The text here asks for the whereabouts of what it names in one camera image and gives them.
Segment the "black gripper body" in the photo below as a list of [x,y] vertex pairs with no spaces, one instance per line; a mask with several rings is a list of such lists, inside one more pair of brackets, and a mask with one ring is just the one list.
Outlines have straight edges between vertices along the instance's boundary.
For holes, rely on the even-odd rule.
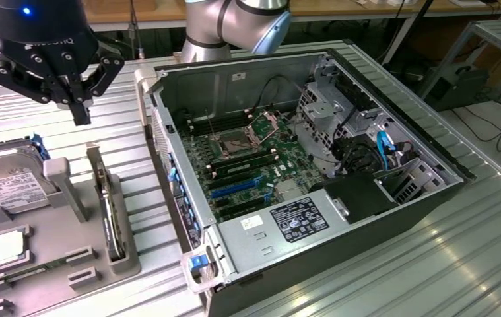
[[0,59],[39,77],[81,77],[100,44],[81,1],[0,1]]

